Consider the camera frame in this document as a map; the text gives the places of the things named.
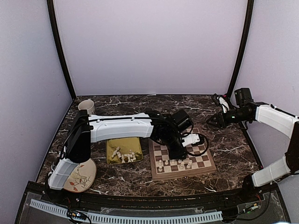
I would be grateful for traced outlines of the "wooden chess board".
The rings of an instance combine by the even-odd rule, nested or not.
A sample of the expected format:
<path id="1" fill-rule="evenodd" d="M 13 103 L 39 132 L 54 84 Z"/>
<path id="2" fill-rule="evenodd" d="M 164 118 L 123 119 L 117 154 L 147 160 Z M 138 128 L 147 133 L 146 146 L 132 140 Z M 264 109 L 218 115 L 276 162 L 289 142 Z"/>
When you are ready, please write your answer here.
<path id="1" fill-rule="evenodd" d="M 184 160 L 176 160 L 175 164 L 172 164 L 169 159 L 168 150 L 166 146 L 159 145 L 154 141 L 149 141 L 149 154 L 151 162 L 152 179 L 154 181 L 177 179 L 182 177 L 190 177 L 197 175 L 210 174 L 216 171 L 216 166 L 209 150 L 206 150 L 206 144 L 186 147 L 187 151 L 192 154 L 201 154 L 201 156 L 187 155 Z M 158 162 L 162 160 L 163 171 L 158 172 Z M 192 166 L 190 169 L 186 169 L 187 163 L 192 160 Z M 185 163 L 185 170 L 179 170 L 181 162 Z"/>

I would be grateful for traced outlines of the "white chess king piece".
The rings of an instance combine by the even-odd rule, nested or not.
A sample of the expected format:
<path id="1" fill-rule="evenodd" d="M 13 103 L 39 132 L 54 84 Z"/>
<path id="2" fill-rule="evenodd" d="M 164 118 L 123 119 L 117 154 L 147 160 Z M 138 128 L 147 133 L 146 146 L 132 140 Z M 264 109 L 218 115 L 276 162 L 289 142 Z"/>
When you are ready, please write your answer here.
<path id="1" fill-rule="evenodd" d="M 179 165 L 179 170 L 185 170 L 185 163 L 183 161 Z"/>

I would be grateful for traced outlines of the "white chess queen piece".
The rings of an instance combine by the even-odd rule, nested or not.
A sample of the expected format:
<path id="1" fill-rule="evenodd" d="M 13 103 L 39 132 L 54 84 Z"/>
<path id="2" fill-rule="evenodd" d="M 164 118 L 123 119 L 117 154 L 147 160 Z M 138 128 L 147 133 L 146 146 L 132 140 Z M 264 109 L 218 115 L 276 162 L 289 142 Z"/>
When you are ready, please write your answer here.
<path id="1" fill-rule="evenodd" d="M 186 166 L 186 169 L 190 169 L 192 166 L 192 160 L 189 160 Z"/>

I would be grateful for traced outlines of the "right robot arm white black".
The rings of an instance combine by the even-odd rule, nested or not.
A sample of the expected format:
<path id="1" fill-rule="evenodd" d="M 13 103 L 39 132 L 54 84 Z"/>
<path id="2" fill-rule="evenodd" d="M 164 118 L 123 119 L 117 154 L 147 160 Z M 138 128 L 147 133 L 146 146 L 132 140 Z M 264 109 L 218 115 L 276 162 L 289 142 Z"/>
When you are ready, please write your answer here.
<path id="1" fill-rule="evenodd" d="M 250 101 L 239 108 L 216 113 L 208 118 L 206 123 L 225 128 L 229 124 L 242 121 L 266 124 L 290 139 L 287 152 L 281 159 L 244 178 L 238 198 L 247 203 L 256 196 L 262 186 L 299 173 L 299 118 L 272 104 Z"/>

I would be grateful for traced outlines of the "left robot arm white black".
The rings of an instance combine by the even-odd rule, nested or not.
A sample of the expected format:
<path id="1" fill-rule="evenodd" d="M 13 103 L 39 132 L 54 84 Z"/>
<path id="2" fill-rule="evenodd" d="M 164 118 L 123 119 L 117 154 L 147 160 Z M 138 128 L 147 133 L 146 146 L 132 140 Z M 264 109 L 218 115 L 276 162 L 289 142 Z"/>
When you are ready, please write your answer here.
<path id="1" fill-rule="evenodd" d="M 58 164 L 49 173 L 47 195 L 55 203 L 63 203 L 64 184 L 75 167 L 91 157 L 91 143 L 119 138 L 150 138 L 167 146 L 171 159 L 185 158 L 183 133 L 193 126 L 189 115 L 180 110 L 175 114 L 157 111 L 135 115 L 98 116 L 79 111 L 68 131 L 60 152 Z"/>

